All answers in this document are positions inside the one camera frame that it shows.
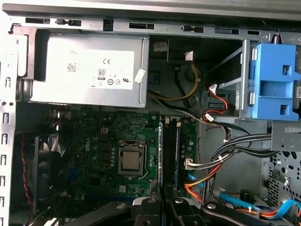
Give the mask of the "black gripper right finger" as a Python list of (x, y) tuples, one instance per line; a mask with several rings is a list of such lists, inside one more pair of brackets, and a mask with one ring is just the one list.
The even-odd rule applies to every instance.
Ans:
[(200, 209), (176, 197), (172, 185), (164, 185), (164, 201), (173, 226), (268, 226), (269, 224), (217, 202)]

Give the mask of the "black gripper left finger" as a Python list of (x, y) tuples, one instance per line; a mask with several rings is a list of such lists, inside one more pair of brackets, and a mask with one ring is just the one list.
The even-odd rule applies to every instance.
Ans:
[(150, 184), (150, 196), (136, 199), (140, 204), (111, 202), (67, 223), (68, 226), (160, 226), (162, 198), (160, 183)]

